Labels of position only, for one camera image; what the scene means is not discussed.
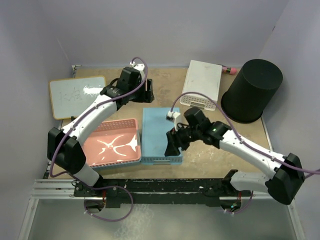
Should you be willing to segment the blue perforated basket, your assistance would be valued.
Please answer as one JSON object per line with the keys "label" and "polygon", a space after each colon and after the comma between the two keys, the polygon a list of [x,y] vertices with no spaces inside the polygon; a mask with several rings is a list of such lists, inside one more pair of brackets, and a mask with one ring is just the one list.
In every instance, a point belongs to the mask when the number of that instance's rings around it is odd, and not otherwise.
{"label": "blue perforated basket", "polygon": [[141,163],[143,165],[180,165],[183,156],[165,156],[166,133],[174,124],[166,120],[169,107],[145,107],[142,114]]}

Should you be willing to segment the large black plastic bin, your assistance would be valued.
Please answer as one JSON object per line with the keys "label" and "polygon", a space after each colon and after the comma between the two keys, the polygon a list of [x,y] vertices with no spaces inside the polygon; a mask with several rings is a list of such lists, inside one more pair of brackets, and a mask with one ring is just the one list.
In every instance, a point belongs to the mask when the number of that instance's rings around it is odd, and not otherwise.
{"label": "large black plastic bin", "polygon": [[247,61],[221,98],[221,108],[233,121],[249,124],[258,120],[283,82],[283,74],[265,59]]}

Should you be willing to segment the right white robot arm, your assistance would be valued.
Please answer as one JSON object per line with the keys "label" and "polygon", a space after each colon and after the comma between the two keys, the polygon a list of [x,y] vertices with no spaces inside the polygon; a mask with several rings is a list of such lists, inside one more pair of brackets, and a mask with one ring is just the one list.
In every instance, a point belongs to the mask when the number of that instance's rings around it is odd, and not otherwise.
{"label": "right white robot arm", "polygon": [[[187,124],[181,122],[182,117],[185,117]],[[268,150],[239,135],[221,121],[211,122],[197,107],[188,109],[183,115],[170,110],[166,119],[174,124],[166,133],[166,157],[178,156],[191,143],[202,141],[206,145],[234,154],[261,171],[231,171],[227,180],[222,183],[222,190],[228,196],[233,196],[238,191],[257,191],[268,193],[281,204],[290,205],[305,181],[298,156]]]}

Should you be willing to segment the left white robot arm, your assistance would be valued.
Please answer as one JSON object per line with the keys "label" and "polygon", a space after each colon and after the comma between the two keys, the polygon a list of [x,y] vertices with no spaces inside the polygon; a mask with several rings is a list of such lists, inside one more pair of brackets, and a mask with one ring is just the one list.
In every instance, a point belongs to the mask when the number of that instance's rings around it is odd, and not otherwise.
{"label": "left white robot arm", "polygon": [[65,173],[85,184],[91,196],[103,191],[103,177],[87,163],[82,149],[90,134],[108,117],[129,102],[151,103],[154,100],[152,80],[147,78],[145,63],[131,63],[122,69],[116,85],[105,86],[93,103],[64,129],[53,127],[47,137],[47,157]]}

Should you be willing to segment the pink marker pen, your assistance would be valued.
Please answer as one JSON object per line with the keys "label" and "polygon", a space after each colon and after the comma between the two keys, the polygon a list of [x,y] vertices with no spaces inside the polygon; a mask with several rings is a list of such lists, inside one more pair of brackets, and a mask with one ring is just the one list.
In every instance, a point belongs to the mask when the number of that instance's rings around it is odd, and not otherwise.
{"label": "pink marker pen", "polygon": [[237,73],[237,69],[235,67],[222,66],[222,73],[235,75]]}

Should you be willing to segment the small whiteboard yellow frame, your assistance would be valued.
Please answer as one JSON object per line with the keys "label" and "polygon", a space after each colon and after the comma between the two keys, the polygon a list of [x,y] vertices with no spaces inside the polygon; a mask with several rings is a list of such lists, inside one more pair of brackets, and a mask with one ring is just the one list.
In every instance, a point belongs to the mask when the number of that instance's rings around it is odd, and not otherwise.
{"label": "small whiteboard yellow frame", "polygon": [[107,85],[102,75],[51,80],[48,84],[53,118],[78,117]]}

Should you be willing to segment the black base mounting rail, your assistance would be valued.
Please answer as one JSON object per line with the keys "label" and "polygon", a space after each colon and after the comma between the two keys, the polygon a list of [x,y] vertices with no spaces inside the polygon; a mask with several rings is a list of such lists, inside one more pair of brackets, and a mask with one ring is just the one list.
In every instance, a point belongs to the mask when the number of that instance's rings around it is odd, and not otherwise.
{"label": "black base mounting rail", "polygon": [[249,197],[249,190],[239,191],[231,185],[236,170],[230,170],[223,178],[110,178],[102,186],[108,189],[94,190],[76,183],[75,197],[94,200],[103,197],[106,208],[119,208],[122,204],[150,205],[205,205],[221,206],[223,198],[230,198],[224,206],[231,207],[232,200]]}

